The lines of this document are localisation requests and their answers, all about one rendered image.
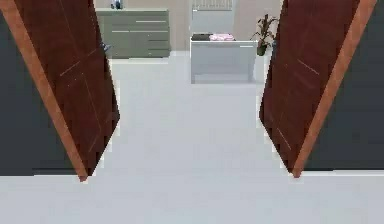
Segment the white desk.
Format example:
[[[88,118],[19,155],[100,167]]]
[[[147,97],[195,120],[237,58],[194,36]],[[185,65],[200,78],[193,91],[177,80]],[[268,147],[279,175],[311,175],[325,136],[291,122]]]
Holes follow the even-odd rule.
[[[191,83],[253,83],[256,49],[256,41],[191,40]]]

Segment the pink folded cloth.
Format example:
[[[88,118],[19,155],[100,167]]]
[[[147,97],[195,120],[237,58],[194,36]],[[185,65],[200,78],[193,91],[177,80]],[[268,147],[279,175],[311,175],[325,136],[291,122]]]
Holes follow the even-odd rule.
[[[235,38],[229,33],[214,33],[209,36],[209,41],[235,41]]]

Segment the grey-green chest of drawers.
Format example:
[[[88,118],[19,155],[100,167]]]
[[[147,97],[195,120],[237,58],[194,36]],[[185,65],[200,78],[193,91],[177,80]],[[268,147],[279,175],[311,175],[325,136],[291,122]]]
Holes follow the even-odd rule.
[[[170,56],[169,10],[97,8],[100,32],[110,59]]]

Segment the green house plant in pot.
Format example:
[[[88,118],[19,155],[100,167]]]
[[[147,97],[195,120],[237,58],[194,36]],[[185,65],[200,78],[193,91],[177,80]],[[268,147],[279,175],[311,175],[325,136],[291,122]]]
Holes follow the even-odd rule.
[[[268,14],[265,14],[262,18],[257,21],[257,26],[259,28],[252,36],[258,37],[257,41],[257,55],[264,56],[268,47],[271,47],[274,40],[275,34],[270,30],[270,27],[275,22],[278,22],[276,17],[270,17]]]

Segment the dark brown room door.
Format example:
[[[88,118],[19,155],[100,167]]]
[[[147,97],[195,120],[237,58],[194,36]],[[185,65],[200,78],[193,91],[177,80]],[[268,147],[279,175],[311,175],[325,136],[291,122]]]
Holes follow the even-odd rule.
[[[291,171],[360,0],[284,0],[259,117]]]
[[[93,0],[4,0],[3,11],[70,169],[87,179],[120,119]]]

